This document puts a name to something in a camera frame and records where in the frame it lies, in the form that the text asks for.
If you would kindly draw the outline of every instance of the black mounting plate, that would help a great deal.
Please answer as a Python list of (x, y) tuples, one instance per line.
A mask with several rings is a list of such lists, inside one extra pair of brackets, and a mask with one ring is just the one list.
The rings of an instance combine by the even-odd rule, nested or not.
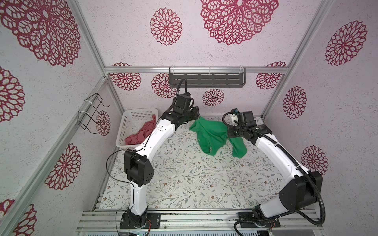
[[(147, 213), (147, 220), (150, 220), (152, 223), (151, 229), (160, 228), (160, 217), (161, 213)], [(119, 228), (122, 230), (136, 229), (130, 221), (131, 219), (127, 217), (127, 212), (123, 213)], [(148, 229), (149, 227), (150, 224), (147, 222), (142, 228)]]
[[(252, 221), (252, 220), (256, 220), (255, 217), (253, 217), (253, 214), (252, 212), (239, 212), (239, 220), (243, 220), (243, 221)], [(256, 223), (240, 223), (240, 226), (242, 228), (277, 228), (277, 227), (280, 227), (281, 224), (279, 222), (278, 219), (273, 219), (273, 220), (269, 220), (269, 221), (262, 221), (262, 222), (259, 222), (258, 225)]]

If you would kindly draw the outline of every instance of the wire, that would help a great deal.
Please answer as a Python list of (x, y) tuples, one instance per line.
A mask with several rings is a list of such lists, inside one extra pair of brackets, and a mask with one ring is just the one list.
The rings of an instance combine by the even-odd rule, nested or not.
[(148, 227), (148, 232), (146, 234), (146, 236), (148, 236), (150, 234), (150, 231), (151, 231), (151, 225), (152, 225), (152, 222), (150, 220), (147, 220), (148, 223), (150, 224), (150, 227)]
[[(319, 217), (319, 220), (318, 221), (314, 221), (313, 219), (311, 219), (311, 218), (309, 218), (305, 213), (303, 213), (303, 212), (301, 212), (300, 210), (295, 210), (295, 211), (292, 211), (292, 212), (290, 212), (289, 213), (289, 211), (288, 212), (286, 212), (286, 213), (289, 213), (289, 214), (291, 214), (291, 213), (293, 213), (293, 212), (296, 212), (296, 213), (298, 213), (298, 214), (300, 214), (301, 216), (303, 216), (306, 220), (308, 220), (310, 223), (312, 223), (312, 224), (314, 224), (314, 225), (318, 225), (318, 226), (320, 226), (320, 225), (322, 225), (324, 222), (325, 222), (325, 206), (324, 206), (324, 202), (323, 202), (323, 199), (322, 199), (322, 196), (320, 195), (320, 192), (319, 192), (319, 190), (318, 190), (318, 188), (316, 187), (316, 184), (314, 183), (314, 181), (311, 179), (311, 177), (310, 176), (308, 176), (308, 174), (302, 169), (302, 167), (300, 167), (300, 165), (299, 165), (299, 163), (291, 156), (291, 154), (288, 152), (288, 151), (286, 151), (286, 149), (283, 147), (283, 146), (281, 146), (280, 144), (278, 144), (274, 139), (272, 139), (271, 137), (269, 137), (269, 136), (267, 136), (267, 135), (265, 135), (265, 134), (263, 134), (263, 133), (261, 133), (261, 132), (259, 132), (259, 131), (257, 131), (257, 130), (254, 130), (254, 129), (252, 129), (252, 128), (248, 128), (248, 127), (244, 127), (244, 126), (240, 126), (240, 125), (238, 125), (238, 126), (233, 126), (233, 125), (230, 125), (230, 124), (228, 124), (228, 123), (226, 123), (226, 121), (225, 121), (225, 117), (226, 117), (226, 115), (230, 115), (230, 114), (234, 114), (234, 115), (237, 115), (237, 113), (235, 113), (235, 112), (227, 112), (226, 114), (224, 114), (223, 115), (223, 117), (222, 117), (222, 122), (226, 125), (226, 126), (228, 126), (228, 127), (233, 127), (233, 128), (239, 128), (239, 129), (243, 129), (243, 130), (249, 130), (249, 131), (251, 131), (251, 132), (253, 132), (253, 133), (256, 133), (256, 134), (258, 134), (258, 135), (261, 135), (262, 137), (264, 137), (264, 138), (266, 138), (266, 139), (268, 139), (269, 141), (271, 141), (274, 145), (276, 145), (276, 147), (278, 147), (290, 160), (291, 160), (291, 162), (296, 166), (296, 168), (301, 172), (301, 174), (305, 177), (305, 179), (306, 179), (306, 181), (309, 183), (309, 185), (311, 186), (311, 188), (313, 189), (313, 191), (314, 191), (314, 194), (315, 194), (315, 196), (316, 196), (316, 198), (317, 198), (317, 200), (318, 200), (318, 203), (319, 203), (319, 208), (320, 208), (320, 217)], [(260, 222), (260, 221), (267, 221), (267, 220), (269, 220), (270, 218), (267, 218), (267, 219), (264, 219), (264, 220), (259, 220), (259, 221), (243, 221), (243, 222), (248, 222), (248, 223), (254, 223), (254, 222)], [(240, 234), (240, 232), (239, 231), (237, 231), (237, 229), (236, 229), (236, 225), (237, 225), (237, 223), (239, 224), (239, 223), (241, 223), (242, 221), (237, 221), (236, 223), (235, 223), (235, 225), (234, 225), (234, 228), (235, 228), (235, 231), (239, 234), (239, 235), (242, 235), (242, 234)]]
[(180, 91), (181, 84), (182, 84), (183, 82), (185, 82), (185, 93), (184, 93), (184, 94), (186, 95), (186, 92), (187, 92), (187, 90), (188, 90), (188, 83), (187, 83), (186, 79), (181, 79), (180, 82), (178, 83), (178, 86), (177, 86), (176, 97), (178, 96), (178, 93), (179, 93), (179, 91)]
[(109, 161), (110, 157), (111, 157), (112, 155), (114, 155), (115, 153), (119, 152), (119, 151), (124, 151), (124, 150), (123, 150), (123, 149), (120, 149), (120, 150), (115, 151), (115, 152), (113, 152), (112, 154), (110, 154), (110, 156), (109, 156), (108, 159), (106, 160), (105, 169), (106, 169), (106, 172), (108, 173), (108, 175), (109, 175), (110, 178), (112, 178), (112, 179), (114, 179), (114, 180), (116, 180), (116, 181), (119, 181), (119, 182), (124, 182), (124, 183), (131, 184), (131, 185), (133, 186), (133, 205), (132, 205), (131, 208), (130, 208), (130, 210), (131, 210), (131, 209), (134, 207), (134, 196), (135, 196), (135, 195), (134, 195), (134, 194), (135, 194), (135, 186), (134, 186), (134, 184), (131, 183), (131, 182), (128, 182), (128, 181), (123, 181), (123, 180), (120, 180), (120, 179), (116, 179), (116, 178), (114, 178), (113, 176), (110, 175), (109, 170), (108, 170), (108, 161)]
[[(181, 86), (181, 84), (182, 84), (183, 82), (185, 82), (185, 94), (186, 94), (186, 92), (187, 92), (187, 81), (186, 81), (186, 79), (181, 79), (180, 82), (178, 83), (178, 86), (177, 86), (176, 96), (173, 97), (172, 104), (171, 104), (170, 107), (167, 109), (167, 111), (170, 111), (170, 110), (173, 108), (173, 106), (175, 105), (176, 100), (177, 100), (178, 93), (179, 93), (179, 91), (180, 91), (180, 86)], [(148, 143), (148, 141), (150, 140), (151, 134), (148, 136), (147, 142), (144, 144), (144, 147), (147, 146), (147, 143)]]
[(116, 230), (117, 230), (117, 235), (120, 236), (120, 235), (119, 235), (119, 232), (118, 232), (118, 229), (117, 229), (117, 212), (118, 212), (118, 211), (123, 211), (123, 212), (125, 212), (125, 210), (118, 209), (118, 210), (116, 211), (116, 219), (115, 219), (115, 222), (116, 222)]

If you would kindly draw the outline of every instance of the green cloth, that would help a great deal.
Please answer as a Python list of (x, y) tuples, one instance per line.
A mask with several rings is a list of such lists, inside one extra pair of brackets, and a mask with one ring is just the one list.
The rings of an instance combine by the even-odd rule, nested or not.
[[(202, 151), (214, 156), (218, 149), (226, 144), (227, 126), (220, 121), (205, 120), (200, 117), (195, 120), (189, 130), (197, 132), (198, 143)], [(243, 139), (240, 137), (230, 139), (233, 146), (232, 156), (242, 158), (247, 153)]]

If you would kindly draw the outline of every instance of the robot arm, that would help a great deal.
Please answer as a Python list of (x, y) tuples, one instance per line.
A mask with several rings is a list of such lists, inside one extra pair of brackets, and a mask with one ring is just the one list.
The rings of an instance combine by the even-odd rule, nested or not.
[(130, 206), (126, 214), (136, 228), (143, 227), (147, 219), (146, 185), (154, 174), (151, 164), (153, 156), (180, 125), (200, 118), (198, 107), (193, 107), (193, 102), (190, 93), (178, 94), (172, 106), (161, 116), (149, 138), (135, 150), (128, 149), (124, 154), (125, 173), (132, 188)]
[(301, 167), (305, 174), (312, 179), (319, 192), (323, 181), (322, 176), (317, 171), (310, 172), (294, 158), (295, 161), (290, 160), (288, 155), (282, 151), (282, 146), (272, 131), (266, 125), (256, 125), (251, 111), (240, 113), (237, 109), (233, 109), (231, 113), (233, 124), (226, 124), (228, 126), (228, 137), (243, 137), (251, 141), (269, 157), (282, 174), (286, 184), (277, 197), (255, 207), (254, 219), (262, 220), (283, 213), (294, 212), (315, 203), (318, 196), (306, 180), (306, 176), (298, 168)]

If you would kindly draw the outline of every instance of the enclosure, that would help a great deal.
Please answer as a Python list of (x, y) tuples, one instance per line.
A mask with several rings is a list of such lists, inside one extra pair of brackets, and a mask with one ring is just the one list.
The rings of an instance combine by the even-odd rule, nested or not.
[[(377, 11), (374, 0), (0, 0), (0, 234), (116, 236), (131, 191), (105, 167), (122, 115), (162, 115), (175, 73), (241, 75), (189, 87), (200, 115), (252, 111), (322, 174), (325, 224), (291, 214), (273, 235), (374, 234)], [(277, 196), (282, 175), (246, 140), (241, 159), (229, 141), (205, 154), (192, 124), (152, 161), (147, 205), (162, 216), (150, 234), (236, 235), (237, 213)], [(107, 167), (127, 180), (122, 151)], [(304, 211), (319, 218), (317, 204)]]

